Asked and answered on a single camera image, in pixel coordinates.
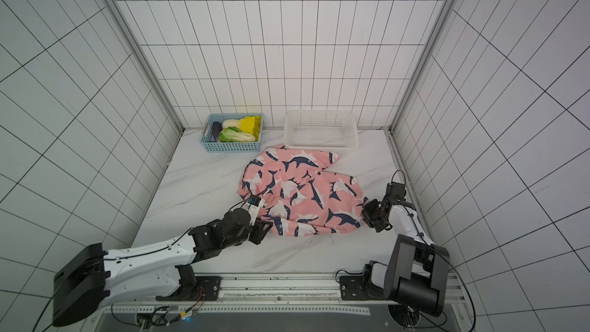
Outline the pink shark print shorts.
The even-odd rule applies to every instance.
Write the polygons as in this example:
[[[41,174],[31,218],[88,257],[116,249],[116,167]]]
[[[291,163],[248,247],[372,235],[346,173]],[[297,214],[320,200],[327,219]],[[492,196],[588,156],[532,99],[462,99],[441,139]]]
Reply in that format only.
[[[264,201],[258,217],[273,224],[275,235],[350,233],[364,224],[367,198],[355,177],[328,170],[339,159],[332,152],[268,148],[248,163],[238,194]]]

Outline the white perforated plastic basket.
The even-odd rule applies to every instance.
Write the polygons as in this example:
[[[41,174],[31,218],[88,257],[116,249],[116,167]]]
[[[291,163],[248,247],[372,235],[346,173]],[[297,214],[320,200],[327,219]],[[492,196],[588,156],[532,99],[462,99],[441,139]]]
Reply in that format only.
[[[348,111],[290,110],[284,124],[284,144],[290,149],[344,156],[359,146],[356,118]]]

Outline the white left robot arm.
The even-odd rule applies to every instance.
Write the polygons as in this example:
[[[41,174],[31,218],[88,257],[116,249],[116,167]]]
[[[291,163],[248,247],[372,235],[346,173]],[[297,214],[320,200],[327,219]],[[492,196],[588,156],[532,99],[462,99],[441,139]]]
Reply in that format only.
[[[52,326],[66,327],[103,307],[141,298],[188,301],[198,289],[194,263],[245,241],[260,244],[272,227],[238,207],[167,241],[115,250],[91,244],[54,276]]]

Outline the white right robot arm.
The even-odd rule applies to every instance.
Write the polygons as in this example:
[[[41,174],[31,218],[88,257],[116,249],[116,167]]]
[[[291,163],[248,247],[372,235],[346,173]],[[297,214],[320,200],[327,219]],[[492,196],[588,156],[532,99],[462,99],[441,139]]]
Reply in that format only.
[[[404,184],[390,182],[381,201],[364,205],[362,215],[369,227],[378,233],[392,230],[397,237],[387,264],[365,265],[363,292],[367,298],[394,301],[438,317],[445,304],[450,255],[426,235],[406,193]]]

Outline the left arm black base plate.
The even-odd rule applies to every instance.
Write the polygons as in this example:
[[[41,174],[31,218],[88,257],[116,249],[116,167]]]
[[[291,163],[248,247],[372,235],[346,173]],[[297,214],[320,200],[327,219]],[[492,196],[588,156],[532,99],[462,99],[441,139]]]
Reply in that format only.
[[[157,296],[156,301],[198,302],[217,301],[221,290],[222,277],[196,277],[193,281],[182,281],[181,286],[171,296]]]

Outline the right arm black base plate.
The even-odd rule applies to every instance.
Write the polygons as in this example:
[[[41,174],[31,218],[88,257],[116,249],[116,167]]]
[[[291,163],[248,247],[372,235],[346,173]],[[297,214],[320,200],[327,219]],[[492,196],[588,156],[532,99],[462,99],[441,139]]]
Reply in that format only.
[[[372,297],[364,290],[362,277],[359,275],[337,276],[342,301],[371,301]]]

